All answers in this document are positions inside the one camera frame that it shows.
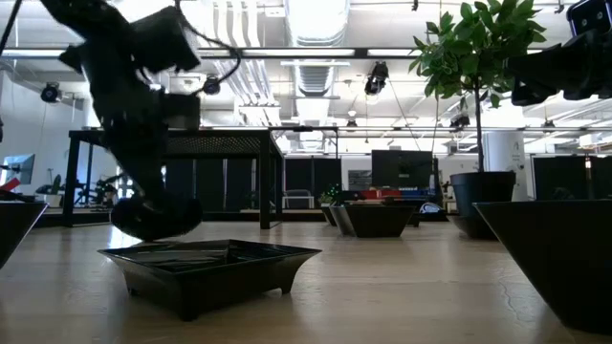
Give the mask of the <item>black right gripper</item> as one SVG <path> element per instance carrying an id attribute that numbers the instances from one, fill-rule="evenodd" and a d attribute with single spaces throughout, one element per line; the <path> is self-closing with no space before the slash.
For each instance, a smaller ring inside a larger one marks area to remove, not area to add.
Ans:
<path id="1" fill-rule="evenodd" d="M 530 106 L 558 93 L 571 101 L 611 97 L 611 33 L 591 30 L 534 54 L 510 57 L 512 104 Z"/>

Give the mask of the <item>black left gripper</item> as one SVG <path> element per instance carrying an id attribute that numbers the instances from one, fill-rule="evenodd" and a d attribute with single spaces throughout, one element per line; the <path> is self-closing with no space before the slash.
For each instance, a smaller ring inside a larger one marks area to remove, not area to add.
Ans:
<path id="1" fill-rule="evenodd" d="M 77 32 L 83 39 L 59 60 L 84 75 L 107 146 L 136 146 L 140 198 L 150 208 L 164 208 L 161 145 L 171 129 L 196 130 L 201 100 L 188 93 L 158 90 L 142 76 L 199 65 L 181 28 L 93 28 Z M 99 204 L 112 208 L 138 193 L 118 164 L 112 176 L 99 179 Z"/>

